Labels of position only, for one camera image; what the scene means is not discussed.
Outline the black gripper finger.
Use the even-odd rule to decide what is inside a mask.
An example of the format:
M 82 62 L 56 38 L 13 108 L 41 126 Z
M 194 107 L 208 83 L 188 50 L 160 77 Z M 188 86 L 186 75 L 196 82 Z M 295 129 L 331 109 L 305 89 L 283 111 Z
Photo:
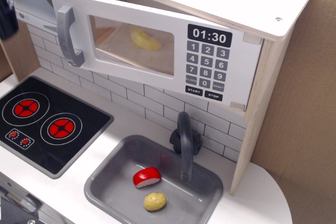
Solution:
M 17 33 L 18 21 L 14 0 L 1 0 L 1 39 L 9 39 Z

